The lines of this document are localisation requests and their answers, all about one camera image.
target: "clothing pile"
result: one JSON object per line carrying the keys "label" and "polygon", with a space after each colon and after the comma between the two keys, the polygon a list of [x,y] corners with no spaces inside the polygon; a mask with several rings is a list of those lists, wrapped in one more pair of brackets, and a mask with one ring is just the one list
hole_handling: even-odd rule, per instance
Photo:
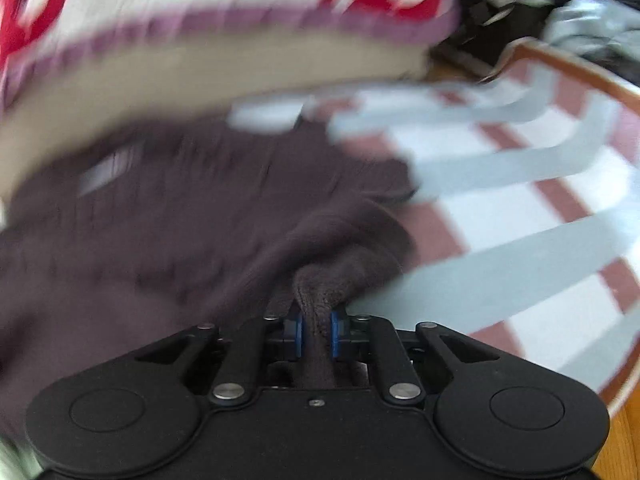
{"label": "clothing pile", "polygon": [[573,0],[554,10],[544,40],[640,86],[640,0]]}
{"label": "clothing pile", "polygon": [[0,434],[20,439],[30,400],[63,376],[294,302],[296,384],[331,388],[331,309],[401,272],[412,243],[391,211],[413,192],[404,162],[352,158],[303,119],[277,135],[223,114],[135,120],[53,161],[0,232]]}

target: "patterned fabric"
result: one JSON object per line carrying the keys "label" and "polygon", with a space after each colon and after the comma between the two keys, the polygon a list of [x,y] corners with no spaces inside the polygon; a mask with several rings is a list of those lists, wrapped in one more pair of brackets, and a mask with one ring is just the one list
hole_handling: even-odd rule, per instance
{"label": "patterned fabric", "polygon": [[640,117],[522,60],[484,86],[369,86],[239,104],[277,130],[305,107],[365,158],[401,155],[421,186],[401,221],[405,276],[351,306],[433,320],[560,371],[615,411],[638,379]]}
{"label": "patterned fabric", "polygon": [[[456,0],[64,0],[62,12],[59,2],[6,0],[5,7],[17,15],[4,20],[15,29],[15,41],[4,40],[11,53],[44,35],[9,59],[0,89],[4,104],[26,78],[142,40],[277,25],[331,28],[427,47],[458,24]],[[3,68],[5,54],[0,54]]]}

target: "round pad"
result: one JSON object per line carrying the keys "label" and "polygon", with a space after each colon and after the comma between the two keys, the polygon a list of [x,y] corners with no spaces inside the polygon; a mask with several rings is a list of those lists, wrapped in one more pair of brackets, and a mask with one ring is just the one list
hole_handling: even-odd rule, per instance
{"label": "round pad", "polygon": [[198,427],[195,398],[157,365],[92,368],[39,393],[27,437],[45,466],[72,476],[122,478],[153,470]]}
{"label": "round pad", "polygon": [[507,476],[562,476],[602,446],[609,415],[576,381],[534,365],[464,367],[437,401],[434,421],[462,455]]}
{"label": "round pad", "polygon": [[516,430],[540,431],[560,422],[564,405],[545,390],[517,386],[496,393],[491,399],[491,411]]}
{"label": "round pad", "polygon": [[81,428],[96,433],[123,430],[145,413],[145,401],[128,390],[95,390],[78,397],[71,405],[71,419]]}

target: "brown fabric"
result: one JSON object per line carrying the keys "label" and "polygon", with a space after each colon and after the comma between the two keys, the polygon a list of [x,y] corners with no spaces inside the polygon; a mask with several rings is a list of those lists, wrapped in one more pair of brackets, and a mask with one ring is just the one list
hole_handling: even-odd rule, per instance
{"label": "brown fabric", "polygon": [[[122,150],[124,173],[78,196]],[[140,120],[53,162],[0,233],[0,432],[20,435],[30,399],[60,377],[294,298],[311,341],[302,381],[331,386],[329,313],[400,273],[410,239],[381,204],[413,191],[402,162],[351,158],[307,121],[265,136],[213,115]]]}

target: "brown cloth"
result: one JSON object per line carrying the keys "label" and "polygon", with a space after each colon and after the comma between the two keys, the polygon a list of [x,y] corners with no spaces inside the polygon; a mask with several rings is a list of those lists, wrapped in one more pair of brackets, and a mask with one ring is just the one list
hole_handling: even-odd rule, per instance
{"label": "brown cloth", "polygon": [[331,386],[330,311],[401,272],[410,239],[381,204],[413,192],[401,161],[351,158],[304,120],[274,136],[214,115],[139,120],[53,162],[0,232],[0,433],[21,436],[63,376],[294,298],[303,383]]}

